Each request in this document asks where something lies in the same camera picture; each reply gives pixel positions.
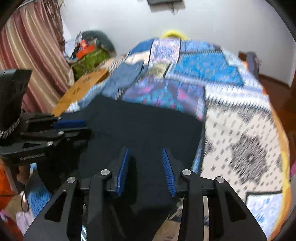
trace bedspread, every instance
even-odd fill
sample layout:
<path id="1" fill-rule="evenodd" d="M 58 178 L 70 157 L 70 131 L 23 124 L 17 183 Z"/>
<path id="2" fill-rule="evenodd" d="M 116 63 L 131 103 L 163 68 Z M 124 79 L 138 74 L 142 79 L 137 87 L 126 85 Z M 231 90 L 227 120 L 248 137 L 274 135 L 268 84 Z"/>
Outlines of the bedspread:
<path id="1" fill-rule="evenodd" d="M 112 96 L 203 121 L 192 171 L 223 176 L 274 238 L 289 209 L 289 151 L 268 95 L 242 61 L 214 44 L 167 38 L 140 43 L 123 62 L 143 68 L 130 87 L 117 78 Z M 208 225 L 205 209 L 205 240 Z"/>

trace curtain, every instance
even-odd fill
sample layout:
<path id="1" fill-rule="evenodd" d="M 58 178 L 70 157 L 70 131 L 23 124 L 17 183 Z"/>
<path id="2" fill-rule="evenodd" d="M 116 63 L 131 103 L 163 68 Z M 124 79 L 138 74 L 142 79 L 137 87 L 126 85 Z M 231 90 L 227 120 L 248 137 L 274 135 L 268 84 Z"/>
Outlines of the curtain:
<path id="1" fill-rule="evenodd" d="M 62 20 L 57 0 L 39 0 L 17 9 L 0 31 L 0 70 L 32 69 L 23 109 L 51 112 L 74 84 L 62 51 Z"/>

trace brown sheer curtain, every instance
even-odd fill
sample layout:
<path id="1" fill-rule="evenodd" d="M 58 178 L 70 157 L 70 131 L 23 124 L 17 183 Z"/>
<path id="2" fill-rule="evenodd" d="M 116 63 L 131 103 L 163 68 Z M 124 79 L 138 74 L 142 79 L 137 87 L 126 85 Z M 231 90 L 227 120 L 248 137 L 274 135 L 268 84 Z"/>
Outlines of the brown sheer curtain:
<path id="1" fill-rule="evenodd" d="M 0 69 L 32 69 L 23 108 L 51 112 L 74 84 L 62 51 L 62 20 L 57 0 L 39 0 L 17 9 L 0 31 Z"/>

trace wooden floor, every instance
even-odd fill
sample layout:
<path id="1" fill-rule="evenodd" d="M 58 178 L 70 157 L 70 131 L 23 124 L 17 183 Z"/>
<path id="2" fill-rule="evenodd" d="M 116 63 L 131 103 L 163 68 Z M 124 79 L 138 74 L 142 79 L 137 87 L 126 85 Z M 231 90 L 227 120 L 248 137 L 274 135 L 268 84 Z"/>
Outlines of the wooden floor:
<path id="1" fill-rule="evenodd" d="M 296 160 L 296 99 L 292 97 L 289 87 L 279 81 L 262 75 L 259 81 L 284 126 L 290 145 L 290 165 L 293 165 Z"/>

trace silver screw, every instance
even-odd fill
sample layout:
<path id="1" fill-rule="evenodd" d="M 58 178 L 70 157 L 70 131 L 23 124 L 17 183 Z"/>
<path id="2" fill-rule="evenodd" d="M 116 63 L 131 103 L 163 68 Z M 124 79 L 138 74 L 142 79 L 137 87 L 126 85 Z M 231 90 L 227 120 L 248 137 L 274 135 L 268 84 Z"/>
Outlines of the silver screw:
<path id="1" fill-rule="evenodd" d="M 188 170 L 188 169 L 184 169 L 184 170 L 182 171 L 182 173 L 183 173 L 185 176 L 188 176 L 188 175 L 191 174 L 191 171 Z"/>
<path id="2" fill-rule="evenodd" d="M 109 171 L 108 169 L 104 169 L 104 170 L 101 171 L 101 174 L 102 174 L 103 176 L 106 176 L 106 175 L 108 175 L 109 173 L 110 173 L 110 171 Z"/>
<path id="3" fill-rule="evenodd" d="M 217 182 L 224 183 L 225 179 L 223 177 L 217 177 Z"/>
<path id="4" fill-rule="evenodd" d="M 67 182 L 68 183 L 73 183 L 73 182 L 75 182 L 76 181 L 76 178 L 75 177 L 69 177 L 68 179 L 67 179 Z"/>

